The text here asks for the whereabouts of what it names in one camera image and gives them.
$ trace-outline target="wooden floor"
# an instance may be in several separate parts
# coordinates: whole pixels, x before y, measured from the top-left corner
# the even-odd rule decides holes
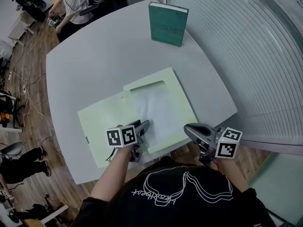
[[[48,27],[45,22],[34,25],[32,29],[36,31],[36,34],[28,33],[22,37],[25,46],[16,46],[9,68],[9,71],[13,70],[20,77],[27,78],[27,73],[23,69],[25,68],[30,83],[35,82],[45,73],[45,56],[59,43],[54,29]],[[6,76],[6,89],[13,95],[18,96],[20,79],[15,75],[11,76],[10,81],[7,78],[8,74]],[[29,92],[37,110],[43,113],[52,124],[46,77],[42,76],[35,84],[30,85]],[[24,96],[19,95],[18,97],[20,97],[21,103],[26,103]],[[68,219],[74,219],[82,200],[89,196],[95,182],[75,184],[63,157],[59,154],[61,151],[54,130],[50,128],[45,118],[37,110],[32,107],[28,114],[21,110],[20,119],[25,125],[22,133],[3,133],[2,131],[0,133],[0,142],[2,143],[23,142],[23,152],[39,147],[43,142],[43,147],[48,153],[48,164],[52,171],[50,177],[46,177],[44,173],[39,173],[27,178],[24,185],[14,189],[12,192],[16,198],[15,206],[18,210],[27,210],[34,203],[45,204],[44,196],[49,194],[53,206],[61,202],[68,204],[70,208],[65,212],[65,216]],[[183,146],[171,153],[172,157],[178,162],[194,164],[199,164],[198,154],[198,148],[192,144]],[[266,151],[243,147],[239,149],[236,161],[245,178],[250,179],[268,155],[269,152]],[[147,163],[144,166],[129,170],[126,181],[135,177],[142,169],[151,164]]]

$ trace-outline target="white t-shirt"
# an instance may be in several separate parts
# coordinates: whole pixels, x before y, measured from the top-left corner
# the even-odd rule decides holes
[[[88,13],[83,16],[79,15],[79,12],[89,8],[88,0],[63,0],[66,10],[66,16],[74,15],[71,22],[76,25],[81,25],[87,23],[91,18],[92,14]]]

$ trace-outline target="black shoe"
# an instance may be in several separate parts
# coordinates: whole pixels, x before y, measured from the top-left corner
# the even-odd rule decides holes
[[[46,176],[51,176],[51,171],[48,168],[47,162],[43,161],[43,163],[45,164],[45,170],[43,172],[45,173]]]
[[[43,149],[42,146],[39,147],[41,149],[41,156],[39,156],[39,161],[42,161],[43,160],[43,157],[45,157],[47,154],[46,154],[46,151]]]

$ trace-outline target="green book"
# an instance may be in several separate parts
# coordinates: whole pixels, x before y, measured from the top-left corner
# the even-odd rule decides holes
[[[180,47],[188,9],[151,2],[149,4],[151,39]]]

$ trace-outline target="light green folder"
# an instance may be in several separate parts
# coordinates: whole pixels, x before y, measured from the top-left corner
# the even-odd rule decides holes
[[[175,73],[172,68],[167,68],[126,85],[123,87],[123,92],[103,99],[78,112],[89,148],[99,168],[109,164],[106,159],[112,152],[112,148],[107,146],[106,129],[116,127],[119,124],[127,125],[138,119],[143,120],[134,106],[136,101],[134,93],[139,88],[147,85],[152,86],[161,81],[165,83],[171,103],[175,107],[178,126],[173,133],[161,138],[160,142],[154,145],[147,144],[148,153],[154,153],[187,139],[183,126],[187,123],[197,122],[197,120]]]

